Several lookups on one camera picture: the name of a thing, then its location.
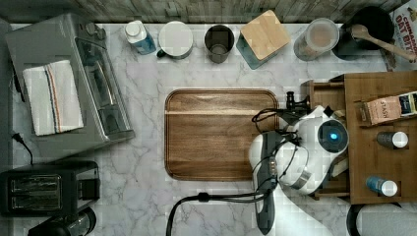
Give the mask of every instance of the white towel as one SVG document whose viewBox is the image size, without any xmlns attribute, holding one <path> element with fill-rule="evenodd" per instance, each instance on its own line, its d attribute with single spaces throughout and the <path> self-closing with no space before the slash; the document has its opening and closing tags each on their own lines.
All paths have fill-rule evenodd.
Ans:
<svg viewBox="0 0 417 236">
<path fill-rule="evenodd" d="M 84 127 L 70 61 L 24 70 L 37 136 Z"/>
</svg>

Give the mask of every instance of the backsplash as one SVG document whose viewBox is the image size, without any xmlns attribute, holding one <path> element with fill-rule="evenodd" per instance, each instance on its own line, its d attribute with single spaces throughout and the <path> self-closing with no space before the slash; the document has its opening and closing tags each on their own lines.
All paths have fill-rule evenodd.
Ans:
<svg viewBox="0 0 417 236">
<path fill-rule="evenodd" d="M 35 23 L 72 11 L 95 22 L 126 23 L 248 23 L 274 10 L 284 23 L 307 23 L 325 17 L 344 22 L 365 6 L 392 11 L 409 0 L 2 0 L 0 18 Z"/>
</svg>

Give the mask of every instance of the toaster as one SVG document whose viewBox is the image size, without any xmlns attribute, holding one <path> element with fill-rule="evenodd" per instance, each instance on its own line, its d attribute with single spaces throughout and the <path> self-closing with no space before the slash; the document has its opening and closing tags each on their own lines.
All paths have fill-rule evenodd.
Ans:
<svg viewBox="0 0 417 236">
<path fill-rule="evenodd" d="M 0 174 L 4 216 L 77 214 L 97 201 L 100 180 L 94 161 L 28 165 Z"/>
</svg>

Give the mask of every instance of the white marble surface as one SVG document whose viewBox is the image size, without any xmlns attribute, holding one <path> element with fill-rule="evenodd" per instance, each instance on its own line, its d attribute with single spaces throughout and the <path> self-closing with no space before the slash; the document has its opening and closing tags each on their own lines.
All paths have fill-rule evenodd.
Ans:
<svg viewBox="0 0 417 236">
<path fill-rule="evenodd" d="M 285 25 L 292 42 L 307 25 Z M 183 88 L 263 88 L 285 102 L 285 93 L 308 80 L 326 81 L 344 73 L 385 71 L 379 55 L 356 61 L 342 61 L 332 53 L 313 62 L 300 61 L 292 42 L 257 70 L 251 70 L 234 47 L 222 64 L 205 55 L 204 35 L 209 25 L 190 25 L 195 45 L 189 57 L 174 61 L 157 60 L 155 53 L 142 56 L 129 45 L 124 25 L 104 25 L 107 47 L 116 78 L 128 109 L 136 137 L 128 142 L 86 153 L 100 168 L 101 199 L 93 206 L 98 224 L 90 235 L 164 235 L 173 205 L 198 192 L 236 194 L 252 192 L 251 182 L 191 182 L 171 179 L 164 169 L 164 102 L 176 89 Z M 157 41 L 162 25 L 146 25 Z M 230 25 L 236 39 L 241 26 Z M 44 161 L 31 141 L 29 112 L 14 95 L 14 130 L 24 134 L 34 149 L 35 162 Z M 15 165 L 29 164 L 29 155 L 14 146 Z M 345 220 L 349 205 L 337 198 L 314 201 L 286 191 L 300 208 L 320 220 L 334 235 L 347 235 Z M 16 218 L 15 235 L 27 235 L 43 218 Z M 254 205 L 226 203 L 186 203 L 175 215 L 173 235 L 260 235 Z"/>
</svg>

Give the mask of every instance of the bottle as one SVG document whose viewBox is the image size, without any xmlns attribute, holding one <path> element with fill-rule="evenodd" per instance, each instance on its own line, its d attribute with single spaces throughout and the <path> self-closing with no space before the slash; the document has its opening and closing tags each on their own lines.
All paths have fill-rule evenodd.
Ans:
<svg viewBox="0 0 417 236">
<path fill-rule="evenodd" d="M 387 197 L 394 196 L 398 190 L 395 182 L 377 176 L 369 177 L 366 180 L 366 185 L 370 190 Z"/>
<path fill-rule="evenodd" d="M 135 46 L 142 55 L 150 54 L 156 50 L 152 36 L 141 21 L 127 24 L 125 34 L 129 43 Z"/>
</svg>

